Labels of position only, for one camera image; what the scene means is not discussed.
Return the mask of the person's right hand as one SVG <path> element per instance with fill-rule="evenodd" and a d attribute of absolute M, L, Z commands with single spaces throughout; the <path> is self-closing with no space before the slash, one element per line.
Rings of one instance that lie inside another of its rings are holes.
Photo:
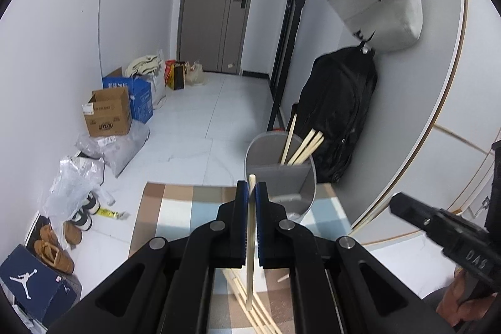
<path fill-rule="evenodd" d="M 479 321 L 488 312 L 497 296 L 494 293 L 487 298 L 461 302 L 465 290 L 465 272 L 463 269 L 456 269 L 453 282 L 446 289 L 436 308 L 438 315 L 450 326 L 456 326 L 460 321 Z"/>

